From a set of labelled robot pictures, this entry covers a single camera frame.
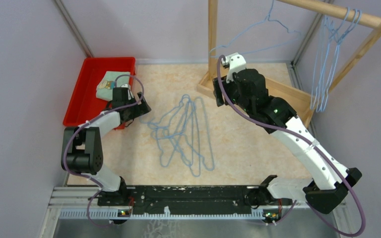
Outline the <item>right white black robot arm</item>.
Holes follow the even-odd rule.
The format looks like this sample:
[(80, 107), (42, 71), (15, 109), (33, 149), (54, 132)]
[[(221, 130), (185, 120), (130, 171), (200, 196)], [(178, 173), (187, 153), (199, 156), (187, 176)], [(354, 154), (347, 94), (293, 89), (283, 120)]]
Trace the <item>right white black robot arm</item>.
[(268, 176), (259, 187), (263, 203), (299, 200), (317, 212), (329, 214), (352, 193), (362, 173), (334, 159), (309, 133), (290, 104), (269, 94), (265, 77), (257, 70), (243, 69), (234, 72), (231, 78), (214, 78), (213, 93), (217, 106), (229, 105), (243, 118), (262, 127), (311, 174), (310, 179)]

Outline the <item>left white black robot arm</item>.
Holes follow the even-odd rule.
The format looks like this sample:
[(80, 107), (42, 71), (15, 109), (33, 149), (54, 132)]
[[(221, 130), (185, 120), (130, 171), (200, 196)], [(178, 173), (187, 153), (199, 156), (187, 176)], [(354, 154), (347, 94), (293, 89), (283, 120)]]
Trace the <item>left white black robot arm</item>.
[(117, 87), (106, 108), (95, 118), (63, 132), (62, 169), (70, 175), (87, 178), (111, 201), (123, 205), (129, 192), (125, 180), (104, 164), (102, 138), (125, 122), (151, 111), (144, 92), (135, 97), (128, 87)]

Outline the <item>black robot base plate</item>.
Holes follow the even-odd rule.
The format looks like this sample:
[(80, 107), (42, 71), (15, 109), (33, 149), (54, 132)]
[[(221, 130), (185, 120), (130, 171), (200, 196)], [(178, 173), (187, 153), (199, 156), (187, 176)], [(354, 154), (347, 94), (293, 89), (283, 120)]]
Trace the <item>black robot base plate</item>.
[(289, 205), (290, 199), (274, 199), (258, 185), (178, 186), (135, 185), (128, 197), (100, 193), (99, 206), (126, 206), (134, 215), (158, 215), (169, 208), (172, 215), (246, 215), (254, 208)]

